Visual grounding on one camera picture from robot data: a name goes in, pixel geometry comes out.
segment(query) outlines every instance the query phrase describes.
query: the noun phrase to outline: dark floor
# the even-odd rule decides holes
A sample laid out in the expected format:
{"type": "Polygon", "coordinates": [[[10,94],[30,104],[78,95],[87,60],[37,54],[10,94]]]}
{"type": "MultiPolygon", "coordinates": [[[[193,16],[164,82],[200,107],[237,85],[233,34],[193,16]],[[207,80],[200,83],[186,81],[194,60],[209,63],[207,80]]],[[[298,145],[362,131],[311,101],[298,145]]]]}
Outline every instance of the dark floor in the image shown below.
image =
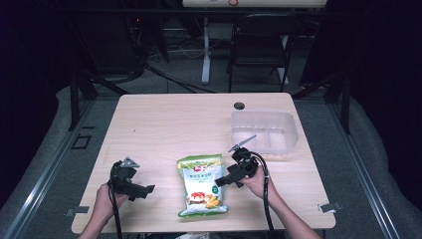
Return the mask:
{"type": "MultiPolygon", "coordinates": [[[[170,48],[168,64],[159,55],[151,57],[148,64],[198,88],[226,93],[227,42],[212,41],[211,82],[206,86],[200,83],[203,55],[192,51],[201,49],[200,44],[170,48]]],[[[293,94],[301,89],[299,81],[311,45],[312,38],[297,41],[285,92],[293,94]]],[[[237,69],[235,74],[237,85],[233,92],[276,92],[279,88],[277,74],[269,76],[268,71],[237,69]],[[263,80],[257,85],[257,79],[263,80]]],[[[120,77],[108,79],[133,94],[188,93],[150,71],[134,81],[116,82],[120,77]]],[[[118,101],[118,95],[104,86],[96,85],[96,89],[100,94],[96,101],[81,99],[83,117],[74,131],[67,131],[71,123],[69,89],[57,94],[60,107],[54,123],[27,173],[1,209],[2,237],[77,237],[71,231],[73,217],[64,214],[79,205],[118,101]],[[87,149],[72,149],[79,133],[91,136],[87,149]]],[[[344,206],[335,214],[336,226],[318,233],[325,233],[325,238],[421,238],[421,212],[401,195],[389,175],[382,142],[365,112],[352,101],[351,135],[346,135],[338,125],[338,106],[325,104],[323,93],[324,89],[319,89],[305,99],[295,100],[328,199],[344,206]]]]}

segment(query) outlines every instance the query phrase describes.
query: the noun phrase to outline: hand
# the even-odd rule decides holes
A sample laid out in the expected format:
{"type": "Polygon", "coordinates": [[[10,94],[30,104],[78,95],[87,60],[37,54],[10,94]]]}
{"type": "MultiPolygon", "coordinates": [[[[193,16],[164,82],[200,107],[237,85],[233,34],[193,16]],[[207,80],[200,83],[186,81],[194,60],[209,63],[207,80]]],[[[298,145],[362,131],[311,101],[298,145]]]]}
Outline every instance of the hand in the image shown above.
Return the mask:
{"type": "MultiPolygon", "coordinates": [[[[109,188],[106,183],[101,185],[100,188],[97,190],[97,198],[96,203],[94,205],[92,217],[106,221],[112,218],[112,203],[110,200],[110,194],[108,194],[108,192],[109,188]]],[[[126,200],[127,196],[124,194],[115,195],[115,202],[117,203],[118,208],[120,208],[126,200]]]]}
{"type": "MultiPolygon", "coordinates": [[[[239,181],[245,184],[247,187],[249,187],[249,189],[251,189],[251,191],[255,195],[257,195],[260,198],[263,198],[264,197],[264,179],[265,179],[264,169],[262,166],[258,166],[258,169],[255,172],[255,175],[253,177],[245,177],[239,181]]],[[[270,193],[274,194],[274,192],[276,192],[276,186],[274,185],[271,177],[268,181],[268,191],[269,191],[269,194],[270,193]]]]}
{"type": "MultiPolygon", "coordinates": [[[[80,238],[97,238],[102,232],[104,226],[113,217],[112,203],[108,195],[109,188],[105,183],[97,190],[96,203],[94,204],[93,214],[90,221],[81,233],[80,238]]],[[[120,208],[127,200],[128,196],[123,194],[115,195],[115,202],[120,208]]]]}

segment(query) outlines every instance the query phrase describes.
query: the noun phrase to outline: cable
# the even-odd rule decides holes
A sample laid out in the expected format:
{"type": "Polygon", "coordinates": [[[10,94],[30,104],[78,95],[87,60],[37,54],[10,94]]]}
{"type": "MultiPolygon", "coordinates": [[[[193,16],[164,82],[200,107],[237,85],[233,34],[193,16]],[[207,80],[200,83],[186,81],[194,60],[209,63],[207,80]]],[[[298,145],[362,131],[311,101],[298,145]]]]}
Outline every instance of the cable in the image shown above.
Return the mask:
{"type": "Polygon", "coordinates": [[[121,234],[120,217],[118,215],[118,206],[115,200],[115,191],[114,191],[113,183],[112,183],[113,170],[114,170],[114,166],[111,168],[111,172],[109,173],[108,197],[112,204],[112,212],[114,214],[115,227],[117,229],[117,237],[118,239],[122,239],[123,236],[121,234]]]}
{"type": "Polygon", "coordinates": [[[270,208],[269,208],[269,203],[268,203],[268,182],[270,180],[270,175],[268,172],[268,167],[267,167],[267,163],[264,161],[264,159],[256,152],[254,151],[249,151],[252,155],[257,156],[258,160],[261,162],[261,165],[263,167],[264,170],[264,195],[263,195],[263,200],[264,200],[264,210],[265,210],[265,215],[267,217],[267,223],[268,223],[268,227],[270,229],[270,237],[275,239],[276,238],[276,233],[274,231],[274,226],[273,226],[273,221],[271,219],[271,215],[270,215],[270,208]]]}
{"type": "Polygon", "coordinates": [[[145,64],[145,68],[147,70],[151,71],[152,73],[154,73],[154,74],[156,74],[156,75],[158,75],[158,76],[160,76],[160,77],[162,77],[162,78],[164,78],[164,79],[166,79],[166,80],[168,80],[170,82],[173,82],[173,83],[179,85],[180,87],[186,89],[190,93],[195,93],[190,88],[197,89],[197,90],[200,90],[200,91],[204,91],[204,92],[207,92],[207,93],[215,93],[213,91],[209,91],[209,90],[206,90],[206,89],[203,89],[203,88],[199,88],[199,87],[196,87],[196,86],[194,86],[192,84],[189,84],[187,82],[184,82],[182,80],[179,80],[179,79],[176,79],[174,77],[171,77],[171,76],[169,76],[169,75],[167,75],[167,74],[165,74],[165,73],[163,73],[163,72],[161,72],[161,71],[159,71],[159,70],[157,70],[157,69],[149,66],[148,64],[145,64]]]}

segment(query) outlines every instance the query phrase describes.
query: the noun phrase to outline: clear plastic box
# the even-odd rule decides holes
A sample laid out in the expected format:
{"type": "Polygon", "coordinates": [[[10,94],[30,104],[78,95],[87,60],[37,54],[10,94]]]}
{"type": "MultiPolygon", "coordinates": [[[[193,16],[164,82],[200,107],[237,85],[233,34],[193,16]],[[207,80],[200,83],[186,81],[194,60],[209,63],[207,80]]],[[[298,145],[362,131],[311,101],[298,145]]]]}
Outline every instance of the clear plastic box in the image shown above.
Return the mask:
{"type": "Polygon", "coordinates": [[[232,112],[233,145],[256,135],[243,144],[256,153],[285,154],[298,142],[298,129],[292,114],[286,112],[232,112]]]}

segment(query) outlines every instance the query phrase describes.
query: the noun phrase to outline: chip bag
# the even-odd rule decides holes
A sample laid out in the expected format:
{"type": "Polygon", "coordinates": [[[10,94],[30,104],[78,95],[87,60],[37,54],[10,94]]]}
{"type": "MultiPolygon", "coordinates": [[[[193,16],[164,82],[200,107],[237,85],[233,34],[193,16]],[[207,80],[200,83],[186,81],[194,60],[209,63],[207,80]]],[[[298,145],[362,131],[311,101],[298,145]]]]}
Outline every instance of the chip bag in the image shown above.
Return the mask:
{"type": "Polygon", "coordinates": [[[184,179],[186,209],[179,217],[207,216],[227,212],[223,191],[214,180],[223,176],[222,154],[188,156],[177,160],[184,179]]]}

